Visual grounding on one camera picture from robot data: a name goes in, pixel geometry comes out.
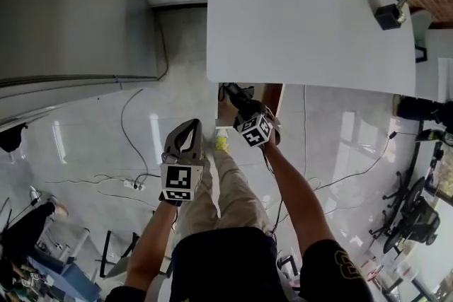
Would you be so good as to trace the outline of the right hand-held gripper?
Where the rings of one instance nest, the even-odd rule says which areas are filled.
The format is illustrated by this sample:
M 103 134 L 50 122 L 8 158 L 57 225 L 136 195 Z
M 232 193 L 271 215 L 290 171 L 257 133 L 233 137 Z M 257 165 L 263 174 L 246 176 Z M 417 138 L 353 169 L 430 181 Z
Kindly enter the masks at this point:
M 238 109 L 234 129 L 250 147 L 262 147 L 269 141 L 280 143 L 280 122 L 263 103 L 249 103 Z

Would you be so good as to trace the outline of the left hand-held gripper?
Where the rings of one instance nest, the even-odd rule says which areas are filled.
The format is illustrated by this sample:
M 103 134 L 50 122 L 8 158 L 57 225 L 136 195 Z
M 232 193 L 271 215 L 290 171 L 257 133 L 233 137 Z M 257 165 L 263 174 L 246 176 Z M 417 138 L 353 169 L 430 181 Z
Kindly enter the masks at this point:
M 202 142 L 199 119 L 188 120 L 168 134 L 161 154 L 161 201 L 180 206 L 194 199 L 203 171 Z

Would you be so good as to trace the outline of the person's left forearm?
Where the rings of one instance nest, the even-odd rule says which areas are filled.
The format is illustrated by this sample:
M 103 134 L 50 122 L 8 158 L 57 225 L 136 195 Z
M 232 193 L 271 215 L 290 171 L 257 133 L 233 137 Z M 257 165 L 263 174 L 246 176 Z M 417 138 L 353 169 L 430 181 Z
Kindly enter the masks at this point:
M 159 203 L 131 254 L 125 286 L 148 291 L 159 274 L 177 211 L 166 201 Z

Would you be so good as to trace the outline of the white table top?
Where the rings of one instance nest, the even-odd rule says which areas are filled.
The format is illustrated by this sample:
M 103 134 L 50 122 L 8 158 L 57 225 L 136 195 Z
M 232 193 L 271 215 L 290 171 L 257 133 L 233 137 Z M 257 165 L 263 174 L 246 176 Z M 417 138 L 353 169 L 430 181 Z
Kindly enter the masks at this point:
M 207 77 L 415 94 L 410 21 L 382 30 L 392 0 L 207 0 Z

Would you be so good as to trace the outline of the person's yellow-green shoe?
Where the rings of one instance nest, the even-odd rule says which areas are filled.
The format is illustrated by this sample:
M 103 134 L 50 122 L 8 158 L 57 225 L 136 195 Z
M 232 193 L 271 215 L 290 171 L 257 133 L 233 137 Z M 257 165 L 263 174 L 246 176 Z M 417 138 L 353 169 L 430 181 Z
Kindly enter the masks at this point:
M 215 150 L 229 153 L 229 133 L 226 129 L 217 130 Z

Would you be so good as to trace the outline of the person's beige trousers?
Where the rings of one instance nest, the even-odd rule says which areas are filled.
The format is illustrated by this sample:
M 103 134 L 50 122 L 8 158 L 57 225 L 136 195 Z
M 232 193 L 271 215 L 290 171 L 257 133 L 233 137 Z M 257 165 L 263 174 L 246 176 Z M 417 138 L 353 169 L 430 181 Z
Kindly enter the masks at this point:
M 226 228 L 257 228 L 270 236 L 269 216 L 234 159 L 226 151 L 215 151 L 213 159 L 219 176 L 218 205 L 212 201 L 211 164 L 204 159 L 202 179 L 194 199 L 180 207 L 174 242 Z

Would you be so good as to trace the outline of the person's dark shirt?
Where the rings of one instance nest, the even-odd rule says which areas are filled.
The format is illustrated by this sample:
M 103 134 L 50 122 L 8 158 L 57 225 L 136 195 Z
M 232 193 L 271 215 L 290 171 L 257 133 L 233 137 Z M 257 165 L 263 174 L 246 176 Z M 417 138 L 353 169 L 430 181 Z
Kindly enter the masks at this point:
M 172 253 L 169 302 L 374 302 L 366 281 L 334 240 L 305 251 L 300 291 L 285 294 L 273 238 L 225 228 L 182 239 Z

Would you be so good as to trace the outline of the cluttered blue table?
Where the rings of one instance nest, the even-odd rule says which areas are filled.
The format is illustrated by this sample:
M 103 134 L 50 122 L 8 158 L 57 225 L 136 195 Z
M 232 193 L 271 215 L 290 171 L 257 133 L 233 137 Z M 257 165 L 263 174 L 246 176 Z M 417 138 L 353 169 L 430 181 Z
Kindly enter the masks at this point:
M 53 286 L 67 295 L 83 302 L 96 302 L 100 297 L 101 288 L 92 282 L 75 263 L 80 250 L 80 248 L 71 250 L 63 261 L 36 248 L 28 258 L 28 263 L 39 273 L 51 277 Z

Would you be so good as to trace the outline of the black bag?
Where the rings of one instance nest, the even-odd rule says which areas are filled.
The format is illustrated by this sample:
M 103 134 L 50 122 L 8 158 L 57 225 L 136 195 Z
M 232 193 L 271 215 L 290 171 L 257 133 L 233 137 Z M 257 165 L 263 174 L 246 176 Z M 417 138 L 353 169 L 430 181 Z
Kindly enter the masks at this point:
M 22 130 L 27 128 L 27 124 L 22 123 L 3 132 L 0 132 L 0 149 L 4 150 L 6 153 L 15 151 L 21 145 Z

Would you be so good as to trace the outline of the black pen holder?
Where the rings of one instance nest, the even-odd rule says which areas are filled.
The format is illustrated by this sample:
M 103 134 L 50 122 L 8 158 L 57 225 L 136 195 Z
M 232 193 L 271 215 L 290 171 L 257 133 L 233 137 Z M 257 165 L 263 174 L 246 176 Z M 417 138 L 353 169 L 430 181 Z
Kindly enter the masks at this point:
M 406 21 L 406 16 L 400 6 L 389 4 L 379 7 L 374 18 L 382 30 L 398 29 Z

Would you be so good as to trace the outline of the black office chair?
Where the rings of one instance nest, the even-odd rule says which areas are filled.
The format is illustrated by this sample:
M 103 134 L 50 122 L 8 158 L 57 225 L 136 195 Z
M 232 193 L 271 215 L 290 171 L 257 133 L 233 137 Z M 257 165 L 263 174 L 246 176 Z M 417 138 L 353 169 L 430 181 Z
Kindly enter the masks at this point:
M 369 230 L 374 240 L 384 236 L 386 240 L 382 252 L 398 250 L 401 241 L 412 241 L 432 245 L 437 239 L 440 226 L 440 215 L 423 196 L 425 178 L 421 177 L 413 185 L 403 178 L 401 172 L 396 172 L 398 189 L 383 200 L 392 203 L 382 211 L 383 224 L 376 230 Z

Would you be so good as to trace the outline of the window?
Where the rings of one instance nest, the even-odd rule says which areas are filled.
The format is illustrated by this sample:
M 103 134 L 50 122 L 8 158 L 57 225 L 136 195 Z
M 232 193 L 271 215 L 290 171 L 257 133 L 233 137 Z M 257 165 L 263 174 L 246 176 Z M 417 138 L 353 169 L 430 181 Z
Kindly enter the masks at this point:
M 432 160 L 425 189 L 436 197 L 453 199 L 453 149 L 441 150 L 439 153 L 442 157 Z

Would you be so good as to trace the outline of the gray chair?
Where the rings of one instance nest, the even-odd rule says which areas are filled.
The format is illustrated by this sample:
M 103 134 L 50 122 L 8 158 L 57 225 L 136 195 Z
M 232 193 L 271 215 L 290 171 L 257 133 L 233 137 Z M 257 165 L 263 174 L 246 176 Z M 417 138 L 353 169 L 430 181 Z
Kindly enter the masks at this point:
M 428 51 L 425 45 L 425 36 L 432 24 L 432 16 L 425 9 L 420 9 L 412 12 L 411 22 L 413 27 L 415 62 L 426 62 Z

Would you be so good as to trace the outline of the clear plastic container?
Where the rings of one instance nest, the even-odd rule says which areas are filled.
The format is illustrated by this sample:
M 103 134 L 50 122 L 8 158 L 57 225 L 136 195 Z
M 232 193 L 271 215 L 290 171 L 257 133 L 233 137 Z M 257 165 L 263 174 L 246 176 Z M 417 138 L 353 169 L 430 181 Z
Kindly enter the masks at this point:
M 418 275 L 418 269 L 407 260 L 395 261 L 387 270 L 390 277 L 409 282 L 412 282 Z

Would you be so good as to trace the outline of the black metal frame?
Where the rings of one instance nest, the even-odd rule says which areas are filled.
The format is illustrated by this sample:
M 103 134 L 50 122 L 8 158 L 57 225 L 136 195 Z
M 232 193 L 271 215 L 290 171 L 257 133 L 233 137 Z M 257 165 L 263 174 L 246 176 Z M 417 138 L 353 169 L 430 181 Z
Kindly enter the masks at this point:
M 125 273 L 125 270 L 127 269 L 127 263 L 129 261 L 130 255 L 132 254 L 132 251 L 134 250 L 138 240 L 139 240 L 139 235 L 137 233 L 132 234 L 132 242 L 129 244 L 129 246 L 126 248 L 124 253 L 121 255 L 120 259 L 118 260 L 117 263 L 109 262 L 108 261 L 108 249 L 110 246 L 110 239 L 112 237 L 112 231 L 108 231 L 105 237 L 105 243 L 103 247 L 103 253 L 102 257 L 100 259 L 101 265 L 100 265 L 100 271 L 99 271 L 99 276 L 100 278 L 113 278 L 117 277 L 120 274 Z M 109 271 L 109 273 L 105 272 L 105 267 L 107 265 L 112 265 L 112 269 Z

